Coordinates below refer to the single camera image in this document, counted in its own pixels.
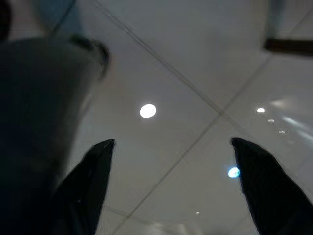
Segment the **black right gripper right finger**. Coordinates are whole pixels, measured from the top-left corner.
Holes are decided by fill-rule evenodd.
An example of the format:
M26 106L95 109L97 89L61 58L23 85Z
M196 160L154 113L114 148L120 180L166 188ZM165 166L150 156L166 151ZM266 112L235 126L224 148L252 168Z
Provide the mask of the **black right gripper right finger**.
M240 183L261 235L311 235L313 205L275 157L257 144L232 138Z

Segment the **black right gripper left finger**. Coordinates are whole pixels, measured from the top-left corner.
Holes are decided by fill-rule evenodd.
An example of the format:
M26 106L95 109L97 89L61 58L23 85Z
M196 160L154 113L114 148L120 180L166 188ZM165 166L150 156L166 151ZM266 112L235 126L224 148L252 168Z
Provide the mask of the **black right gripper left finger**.
M96 233L110 177L115 140L94 145L58 187L51 205L48 234Z

